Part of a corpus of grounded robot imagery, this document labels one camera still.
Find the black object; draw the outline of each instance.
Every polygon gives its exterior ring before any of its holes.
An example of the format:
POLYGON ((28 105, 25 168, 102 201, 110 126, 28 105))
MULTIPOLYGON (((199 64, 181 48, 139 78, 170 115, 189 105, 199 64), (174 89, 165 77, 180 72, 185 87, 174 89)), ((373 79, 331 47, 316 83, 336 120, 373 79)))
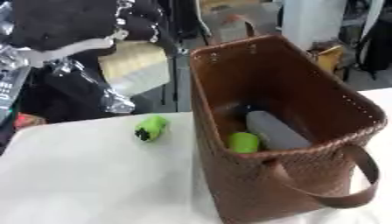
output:
POLYGON ((142 139, 142 141, 148 141, 150 140, 150 133, 146 131, 145 129, 139 129, 135 131, 135 135, 142 139))
POLYGON ((361 70, 375 80, 378 71, 385 70, 392 62, 392 13, 384 13, 357 46, 356 60, 361 70), (364 60, 362 53, 366 49, 364 60))

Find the black bag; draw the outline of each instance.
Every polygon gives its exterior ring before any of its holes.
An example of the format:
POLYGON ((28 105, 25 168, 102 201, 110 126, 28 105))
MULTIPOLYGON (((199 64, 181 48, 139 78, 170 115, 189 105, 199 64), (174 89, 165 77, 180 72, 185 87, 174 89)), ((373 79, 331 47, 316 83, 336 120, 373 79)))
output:
POLYGON ((367 36, 358 44, 357 60, 360 69, 375 74, 385 70, 392 62, 392 17, 381 17, 367 36), (361 61, 361 55, 367 46, 367 53, 361 61))

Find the white table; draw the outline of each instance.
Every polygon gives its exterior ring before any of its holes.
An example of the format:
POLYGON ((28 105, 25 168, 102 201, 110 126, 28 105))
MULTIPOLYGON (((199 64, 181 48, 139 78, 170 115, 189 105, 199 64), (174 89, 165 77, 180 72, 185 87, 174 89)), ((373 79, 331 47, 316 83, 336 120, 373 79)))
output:
MULTIPOLYGON (((364 93, 392 117, 392 88, 364 93)), ((156 143, 132 136, 146 115, 27 129, 0 157, 2 224, 220 223, 193 157, 192 114, 165 114, 171 125, 156 143)), ((368 148, 381 168, 374 201, 324 209, 267 224, 372 224, 392 221, 392 125, 368 148)), ((354 188, 363 185, 353 179, 354 188)))

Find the green toy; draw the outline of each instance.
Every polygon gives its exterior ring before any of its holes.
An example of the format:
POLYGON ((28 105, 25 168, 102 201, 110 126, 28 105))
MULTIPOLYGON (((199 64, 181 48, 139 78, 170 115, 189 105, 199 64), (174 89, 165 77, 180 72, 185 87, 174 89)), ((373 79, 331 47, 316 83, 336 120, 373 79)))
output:
POLYGON ((162 134, 167 123, 162 116, 151 116, 136 126, 135 135, 145 142, 154 141, 162 134))
POLYGON ((258 151, 260 140, 256 135, 238 132, 229 137, 228 143, 232 151, 238 153, 253 153, 258 151))

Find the brown woven basket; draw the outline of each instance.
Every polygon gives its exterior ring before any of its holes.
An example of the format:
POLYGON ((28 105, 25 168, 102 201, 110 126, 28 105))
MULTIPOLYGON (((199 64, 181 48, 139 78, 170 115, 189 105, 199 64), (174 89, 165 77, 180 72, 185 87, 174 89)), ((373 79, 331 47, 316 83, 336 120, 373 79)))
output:
POLYGON ((358 207, 374 197, 378 168, 361 147, 386 125, 385 115, 287 40, 266 36, 204 47, 192 53, 191 68, 199 152, 225 223, 358 207), (277 116, 312 147, 233 153, 228 135, 246 127, 232 108, 244 102, 277 116), (371 186, 349 195, 355 165, 371 186))

